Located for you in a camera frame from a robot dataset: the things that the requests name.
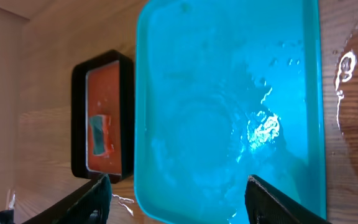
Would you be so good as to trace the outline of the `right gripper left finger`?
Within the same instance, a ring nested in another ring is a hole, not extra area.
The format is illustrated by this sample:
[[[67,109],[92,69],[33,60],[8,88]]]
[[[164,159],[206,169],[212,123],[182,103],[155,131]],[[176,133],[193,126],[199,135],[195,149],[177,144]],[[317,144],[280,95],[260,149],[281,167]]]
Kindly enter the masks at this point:
[[[106,224],[111,199],[109,177],[101,174],[26,222],[30,224]]]

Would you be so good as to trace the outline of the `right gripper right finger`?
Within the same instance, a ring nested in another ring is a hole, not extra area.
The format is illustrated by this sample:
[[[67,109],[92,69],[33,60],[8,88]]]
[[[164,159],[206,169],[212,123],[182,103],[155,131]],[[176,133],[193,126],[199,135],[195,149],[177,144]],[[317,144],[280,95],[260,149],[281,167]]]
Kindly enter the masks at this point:
[[[331,224],[257,175],[248,177],[244,197],[250,224]]]

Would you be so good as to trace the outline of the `green and pink sponge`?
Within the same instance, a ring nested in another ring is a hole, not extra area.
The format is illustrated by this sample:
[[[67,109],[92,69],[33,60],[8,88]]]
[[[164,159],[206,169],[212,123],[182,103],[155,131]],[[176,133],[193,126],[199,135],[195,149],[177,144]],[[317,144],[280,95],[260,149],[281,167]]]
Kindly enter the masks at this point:
[[[105,114],[97,114],[90,117],[89,124],[93,140],[93,155],[107,157],[114,151],[114,146],[109,137],[111,117]]]

